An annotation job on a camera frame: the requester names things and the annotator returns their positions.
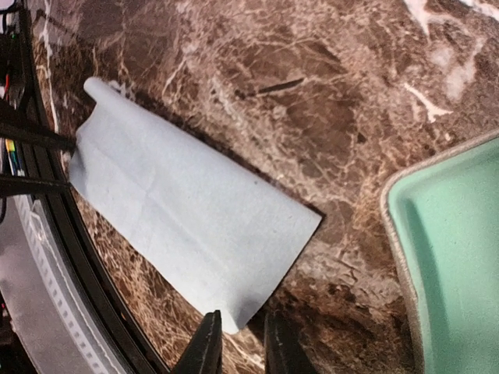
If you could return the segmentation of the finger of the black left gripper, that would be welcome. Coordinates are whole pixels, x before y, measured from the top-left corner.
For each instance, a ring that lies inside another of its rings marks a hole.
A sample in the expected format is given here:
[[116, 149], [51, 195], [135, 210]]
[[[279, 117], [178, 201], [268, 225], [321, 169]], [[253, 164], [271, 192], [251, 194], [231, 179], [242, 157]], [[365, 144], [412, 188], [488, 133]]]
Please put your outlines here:
[[19, 126], [16, 124], [1, 123], [1, 137], [15, 141], [29, 143], [44, 148], [73, 152], [76, 141], [66, 136], [61, 136], [39, 126]]
[[1, 175], [0, 196], [7, 198], [20, 195], [63, 193], [70, 184], [62, 181], [44, 180], [26, 176]]

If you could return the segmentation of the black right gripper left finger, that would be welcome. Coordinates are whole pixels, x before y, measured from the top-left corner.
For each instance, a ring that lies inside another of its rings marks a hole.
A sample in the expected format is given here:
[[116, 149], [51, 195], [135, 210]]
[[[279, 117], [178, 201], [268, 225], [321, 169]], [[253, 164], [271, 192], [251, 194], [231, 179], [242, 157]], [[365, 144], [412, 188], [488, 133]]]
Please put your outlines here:
[[218, 374], [222, 372], [221, 312], [207, 313], [171, 374]]

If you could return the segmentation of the light blue cleaning cloth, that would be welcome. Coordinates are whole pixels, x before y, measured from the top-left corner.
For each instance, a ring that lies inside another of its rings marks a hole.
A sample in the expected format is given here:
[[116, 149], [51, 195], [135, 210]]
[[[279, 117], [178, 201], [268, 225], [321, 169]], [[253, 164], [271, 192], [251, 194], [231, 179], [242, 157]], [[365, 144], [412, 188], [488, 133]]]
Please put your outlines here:
[[197, 311], [238, 333], [321, 217], [96, 77], [78, 128], [73, 188]]

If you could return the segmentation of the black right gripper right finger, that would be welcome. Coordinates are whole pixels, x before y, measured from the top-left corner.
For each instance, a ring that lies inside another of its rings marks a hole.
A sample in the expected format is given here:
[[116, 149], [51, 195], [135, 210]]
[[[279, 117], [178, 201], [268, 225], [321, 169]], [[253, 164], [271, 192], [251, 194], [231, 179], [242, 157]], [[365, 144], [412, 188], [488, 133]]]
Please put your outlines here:
[[308, 358], [292, 329], [277, 313], [268, 313], [264, 327], [265, 372], [308, 373]]

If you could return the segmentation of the grey case teal lining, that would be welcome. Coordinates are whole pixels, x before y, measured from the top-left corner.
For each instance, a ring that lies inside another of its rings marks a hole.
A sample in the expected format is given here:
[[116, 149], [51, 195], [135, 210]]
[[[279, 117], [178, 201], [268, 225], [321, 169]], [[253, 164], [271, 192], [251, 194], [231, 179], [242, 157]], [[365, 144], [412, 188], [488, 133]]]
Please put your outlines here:
[[395, 173], [380, 210], [418, 372], [497, 372], [497, 132]]

